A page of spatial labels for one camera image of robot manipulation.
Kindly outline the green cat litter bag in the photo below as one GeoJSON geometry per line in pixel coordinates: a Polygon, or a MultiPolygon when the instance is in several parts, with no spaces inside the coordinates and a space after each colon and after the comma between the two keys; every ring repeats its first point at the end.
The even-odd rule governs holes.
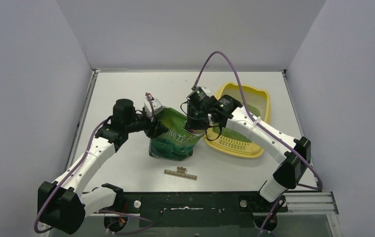
{"type": "Polygon", "coordinates": [[[150,139],[149,155],[175,161],[192,156],[194,146],[205,135],[205,131],[185,130],[187,117],[170,107],[164,107],[157,117],[168,131],[150,139]]]}

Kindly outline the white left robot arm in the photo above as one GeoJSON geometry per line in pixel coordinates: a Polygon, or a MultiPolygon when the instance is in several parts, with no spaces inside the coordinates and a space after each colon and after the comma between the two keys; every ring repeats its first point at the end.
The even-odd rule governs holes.
{"type": "Polygon", "coordinates": [[[75,233],[89,215],[107,207],[118,212],[124,207],[122,189],[110,184],[84,193],[87,184],[128,140],[130,133],[143,131],[149,138],[167,132],[158,115],[163,105],[149,93],[140,113],[130,99],[116,100],[112,115],[100,122],[90,135],[83,154],[53,182],[43,182],[37,192],[34,231],[43,234],[59,229],[75,233]]]}

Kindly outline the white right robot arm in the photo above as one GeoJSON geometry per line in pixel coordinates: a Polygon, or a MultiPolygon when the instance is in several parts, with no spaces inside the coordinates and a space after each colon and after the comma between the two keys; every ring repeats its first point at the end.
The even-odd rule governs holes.
{"type": "Polygon", "coordinates": [[[256,196],[256,206],[260,210],[270,210],[279,196],[295,189],[310,166],[311,142],[307,138],[294,138],[275,129],[230,95],[216,99],[197,87],[187,96],[187,108],[186,129],[203,130],[217,125],[234,130],[279,163],[256,196]]]}

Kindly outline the yellow litter box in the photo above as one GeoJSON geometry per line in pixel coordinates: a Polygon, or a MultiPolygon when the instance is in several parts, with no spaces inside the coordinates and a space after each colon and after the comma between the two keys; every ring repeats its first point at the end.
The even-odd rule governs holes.
{"type": "MultiPolygon", "coordinates": [[[[243,85],[242,88],[250,112],[269,123],[271,117],[269,93],[266,90],[250,85],[243,85]]],[[[230,95],[242,102],[239,86],[234,82],[225,83],[216,92],[215,97],[219,99],[223,95],[230,95]]],[[[209,147],[219,152],[239,158],[258,158],[264,152],[263,148],[240,133],[228,128],[219,129],[218,127],[212,127],[207,129],[204,141],[209,147]]]]}

